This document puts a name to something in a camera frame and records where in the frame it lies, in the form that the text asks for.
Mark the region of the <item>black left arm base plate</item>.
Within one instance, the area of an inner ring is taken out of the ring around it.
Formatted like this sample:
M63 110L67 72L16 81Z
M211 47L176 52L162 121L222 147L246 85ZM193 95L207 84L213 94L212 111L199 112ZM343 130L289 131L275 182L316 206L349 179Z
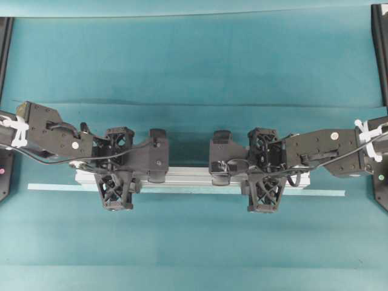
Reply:
M10 183L13 171L14 153L10 150L1 149L0 157L0 202L6 199L10 193Z

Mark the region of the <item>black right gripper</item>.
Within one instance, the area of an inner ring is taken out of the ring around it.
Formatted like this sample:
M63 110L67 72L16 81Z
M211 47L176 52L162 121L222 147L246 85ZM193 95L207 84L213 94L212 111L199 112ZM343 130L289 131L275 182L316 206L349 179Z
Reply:
M210 140L209 173L213 186L228 186L233 176L248 179L284 179L286 163L278 138L249 138L244 147L231 138L231 131L217 130Z

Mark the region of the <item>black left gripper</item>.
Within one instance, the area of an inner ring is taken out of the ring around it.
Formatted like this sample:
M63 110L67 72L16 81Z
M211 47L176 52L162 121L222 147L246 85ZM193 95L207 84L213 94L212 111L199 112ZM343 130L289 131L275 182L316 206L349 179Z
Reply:
M133 178L136 173L147 175L148 182L154 184L164 183L166 173L169 169L169 142L166 138L164 129L150 129L150 137L138 145L132 145L130 150L124 153L128 154L129 169L133 171ZM99 160L106 159L105 156L98 156L95 146L93 155L99 157ZM101 171L97 168L96 162L90 162L90 171L97 174Z

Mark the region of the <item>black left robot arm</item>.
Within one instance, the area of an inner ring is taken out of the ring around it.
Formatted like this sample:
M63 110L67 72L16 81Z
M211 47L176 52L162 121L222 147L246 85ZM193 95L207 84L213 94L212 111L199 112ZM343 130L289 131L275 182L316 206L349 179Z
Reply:
M127 127L93 134L64 122L55 109L24 102L16 113L1 112L1 146L31 154L43 164L69 164L97 175L115 175L123 181L146 175L149 182L163 183L169 169L166 131L151 129L142 143Z

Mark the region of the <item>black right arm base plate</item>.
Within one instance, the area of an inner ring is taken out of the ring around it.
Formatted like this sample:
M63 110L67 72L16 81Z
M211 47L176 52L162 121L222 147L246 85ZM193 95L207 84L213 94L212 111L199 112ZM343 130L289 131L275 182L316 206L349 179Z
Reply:
M373 194L375 201L388 211L387 203L387 174L381 170L374 171L373 175Z

